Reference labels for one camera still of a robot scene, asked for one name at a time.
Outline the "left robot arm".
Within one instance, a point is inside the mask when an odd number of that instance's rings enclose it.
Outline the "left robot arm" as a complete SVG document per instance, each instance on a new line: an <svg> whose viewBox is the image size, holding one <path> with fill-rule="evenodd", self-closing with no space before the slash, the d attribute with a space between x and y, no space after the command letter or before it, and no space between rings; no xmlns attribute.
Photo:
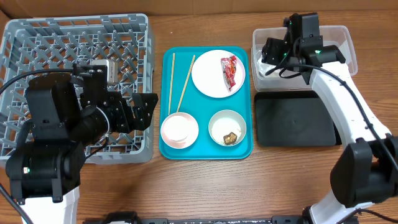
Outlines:
<svg viewBox="0 0 398 224"><path fill-rule="evenodd" d="M109 91L117 82L109 65L74 65L27 72L30 119L6 162L4 198L25 223L75 223L85 147L112 132L143 131L152 122L155 93L135 93L129 105Z"/></svg>

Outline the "grey-green bowl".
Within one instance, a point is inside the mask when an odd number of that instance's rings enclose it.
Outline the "grey-green bowl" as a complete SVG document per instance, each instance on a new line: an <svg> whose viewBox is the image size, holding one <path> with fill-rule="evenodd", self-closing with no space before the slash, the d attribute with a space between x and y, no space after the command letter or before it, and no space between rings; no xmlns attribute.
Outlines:
<svg viewBox="0 0 398 224"><path fill-rule="evenodd" d="M215 113L208 124L208 132L212 140L220 146L233 147L237 146L245 137L247 126L244 118L236 111L221 110ZM235 133L238 139L233 145L225 145L223 136L230 132Z"/></svg>

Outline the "clear plastic bin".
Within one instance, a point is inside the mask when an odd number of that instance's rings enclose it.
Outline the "clear plastic bin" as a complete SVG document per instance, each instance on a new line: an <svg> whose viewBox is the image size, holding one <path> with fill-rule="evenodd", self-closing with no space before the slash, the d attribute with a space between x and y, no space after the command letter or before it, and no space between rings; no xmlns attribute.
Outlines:
<svg viewBox="0 0 398 224"><path fill-rule="evenodd" d="M262 58L261 51L268 37L283 39L287 29L285 27L256 29L252 35L251 67L254 87L261 91L289 91L289 90L310 90L302 77L284 79L279 72L261 78L257 75L256 62ZM320 26L320 34L323 36L323 45L335 45L339 48L346 59L350 75L358 72L356 53L349 30L345 26Z"/></svg>

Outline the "brown food chunk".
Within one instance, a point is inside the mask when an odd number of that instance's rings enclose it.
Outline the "brown food chunk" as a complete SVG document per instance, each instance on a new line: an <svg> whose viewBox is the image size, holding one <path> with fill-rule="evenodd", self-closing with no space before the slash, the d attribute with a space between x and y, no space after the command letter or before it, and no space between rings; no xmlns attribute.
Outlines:
<svg viewBox="0 0 398 224"><path fill-rule="evenodd" d="M237 139L238 136L233 132L230 132L229 134L223 136L224 144L227 146L235 144Z"/></svg>

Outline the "teal plastic tray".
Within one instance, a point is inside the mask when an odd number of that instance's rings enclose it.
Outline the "teal plastic tray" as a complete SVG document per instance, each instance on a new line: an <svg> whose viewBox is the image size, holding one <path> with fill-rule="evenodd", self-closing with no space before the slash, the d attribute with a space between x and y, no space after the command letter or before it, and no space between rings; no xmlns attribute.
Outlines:
<svg viewBox="0 0 398 224"><path fill-rule="evenodd" d="M160 127L168 115L170 75L172 54L175 53L174 82L172 92L171 114L177 113L177 106L183 90L185 79L190 68L193 55L196 59L210 50L226 50L239 57L242 61L246 79L237 93L226 98L212 98L201 93L194 85L190 75L187 88L179 112L192 115L199 126L199 135L192 146L185 149L173 149L163 142ZM208 132L211 117L221 110L238 112L247 126L246 137L233 147L220 146L212 140ZM163 58L162 93L160 100L159 151L168 159L199 160L199 159L244 159L253 149L251 87L248 70L248 55L241 47L174 47L166 51Z"/></svg>

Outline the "wooden chopstick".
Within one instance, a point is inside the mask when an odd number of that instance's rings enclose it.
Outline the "wooden chopstick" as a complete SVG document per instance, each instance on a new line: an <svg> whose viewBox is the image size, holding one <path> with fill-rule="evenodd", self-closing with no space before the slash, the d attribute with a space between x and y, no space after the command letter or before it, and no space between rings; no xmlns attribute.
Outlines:
<svg viewBox="0 0 398 224"><path fill-rule="evenodd" d="M188 73L187 73L187 76L186 76L186 79L185 79L183 90L182 90L182 93L180 95L180 100L179 100L179 103L178 103L178 106L177 106L177 112L179 112L179 110L180 110L180 107L181 107L181 104L182 104L182 101L183 101L183 97L184 97L184 94L185 94L185 91L186 91L186 88L187 88L187 84L188 84L188 81L189 81L189 78L190 78L190 75L191 75L191 72L192 72L193 64L195 63L195 59L196 59L196 55L193 55L192 61L191 61L191 64L190 64L190 68L188 70Z"/></svg>
<svg viewBox="0 0 398 224"><path fill-rule="evenodd" d="M173 92L173 82L174 82L174 68L175 68L175 53L172 54L172 69L171 69L171 75L170 75L168 115L171 114L172 92Z"/></svg>

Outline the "small pink plate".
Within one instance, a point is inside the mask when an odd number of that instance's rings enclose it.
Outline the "small pink plate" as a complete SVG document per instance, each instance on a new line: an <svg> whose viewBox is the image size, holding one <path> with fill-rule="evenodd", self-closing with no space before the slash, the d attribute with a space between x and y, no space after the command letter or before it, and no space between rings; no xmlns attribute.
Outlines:
<svg viewBox="0 0 398 224"><path fill-rule="evenodd" d="M185 149L192 146L198 135L199 126L196 119L184 112L167 116L160 127L161 139L173 149Z"/></svg>

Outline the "large white plate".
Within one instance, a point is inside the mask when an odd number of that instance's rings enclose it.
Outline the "large white plate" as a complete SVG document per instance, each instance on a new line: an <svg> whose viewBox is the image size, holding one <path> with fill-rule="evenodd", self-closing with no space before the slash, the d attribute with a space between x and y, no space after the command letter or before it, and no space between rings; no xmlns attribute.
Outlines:
<svg viewBox="0 0 398 224"><path fill-rule="evenodd" d="M235 85L229 87L224 79L223 58L235 57ZM195 87L204 95L212 98L226 98L238 92L246 79L246 71L239 57L226 50L210 50L199 56L193 64L192 80Z"/></svg>

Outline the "black bar at table edge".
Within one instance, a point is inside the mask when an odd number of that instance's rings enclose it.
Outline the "black bar at table edge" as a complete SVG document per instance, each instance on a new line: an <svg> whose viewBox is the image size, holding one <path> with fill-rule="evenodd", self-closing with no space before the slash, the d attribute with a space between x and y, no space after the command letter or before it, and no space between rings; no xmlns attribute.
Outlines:
<svg viewBox="0 0 398 224"><path fill-rule="evenodd" d="M179 219L139 218L136 212L110 213L106 218L88 218L86 223L141 223L141 224L303 224L302 216L273 216L271 218L213 218L213 219Z"/></svg>

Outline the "grey plastic dish rack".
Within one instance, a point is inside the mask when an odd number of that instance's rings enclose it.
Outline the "grey plastic dish rack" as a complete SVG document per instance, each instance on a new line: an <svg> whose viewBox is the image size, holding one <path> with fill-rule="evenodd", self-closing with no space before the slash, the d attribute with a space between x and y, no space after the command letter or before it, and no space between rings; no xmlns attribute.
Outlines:
<svg viewBox="0 0 398 224"><path fill-rule="evenodd" d="M135 93L152 92L155 35L145 14L14 19L1 39L1 85L25 72L72 68L93 60L118 64L118 84L108 85L133 105ZM23 78L1 95L1 168L16 148L22 124L30 118ZM153 156L153 123L145 131L112 133L108 145L87 163L144 163Z"/></svg>

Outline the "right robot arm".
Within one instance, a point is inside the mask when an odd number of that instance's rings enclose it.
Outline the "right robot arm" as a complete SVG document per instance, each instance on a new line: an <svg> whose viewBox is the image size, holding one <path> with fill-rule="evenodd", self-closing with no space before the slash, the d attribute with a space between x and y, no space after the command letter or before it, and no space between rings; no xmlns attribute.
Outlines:
<svg viewBox="0 0 398 224"><path fill-rule="evenodd" d="M292 14L283 39L268 38L262 61L302 77L320 97L341 138L331 191L294 223L356 223L356 214L397 195L397 138L376 118L356 88L337 46L323 44L318 14Z"/></svg>

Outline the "crumpled white tissue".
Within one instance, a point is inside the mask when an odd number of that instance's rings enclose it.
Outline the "crumpled white tissue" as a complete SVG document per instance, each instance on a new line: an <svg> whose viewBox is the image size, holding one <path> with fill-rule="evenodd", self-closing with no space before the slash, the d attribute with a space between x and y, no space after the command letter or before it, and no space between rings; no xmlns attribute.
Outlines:
<svg viewBox="0 0 398 224"><path fill-rule="evenodd" d="M261 78L265 78L266 77L266 73L275 68L275 65L271 65L268 63L263 63L262 59L258 59L256 62L256 68L257 68L257 75Z"/></svg>

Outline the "red snack wrapper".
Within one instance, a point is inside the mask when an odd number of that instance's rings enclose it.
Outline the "red snack wrapper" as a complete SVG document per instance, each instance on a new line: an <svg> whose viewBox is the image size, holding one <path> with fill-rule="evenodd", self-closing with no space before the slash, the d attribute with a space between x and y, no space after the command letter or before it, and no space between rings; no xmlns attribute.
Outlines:
<svg viewBox="0 0 398 224"><path fill-rule="evenodd" d="M221 59L221 67L223 69L223 79L229 91L231 91L232 87L234 87L236 84L234 80L234 76L236 74L236 64L237 64L237 58L235 55Z"/></svg>

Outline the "black waste tray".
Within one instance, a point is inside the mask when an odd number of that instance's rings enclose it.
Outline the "black waste tray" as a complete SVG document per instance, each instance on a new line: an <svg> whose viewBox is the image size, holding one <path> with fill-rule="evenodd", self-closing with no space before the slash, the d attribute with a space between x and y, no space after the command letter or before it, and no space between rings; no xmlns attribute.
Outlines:
<svg viewBox="0 0 398 224"><path fill-rule="evenodd" d="M262 147L339 146L337 128L314 91L268 91L254 96Z"/></svg>

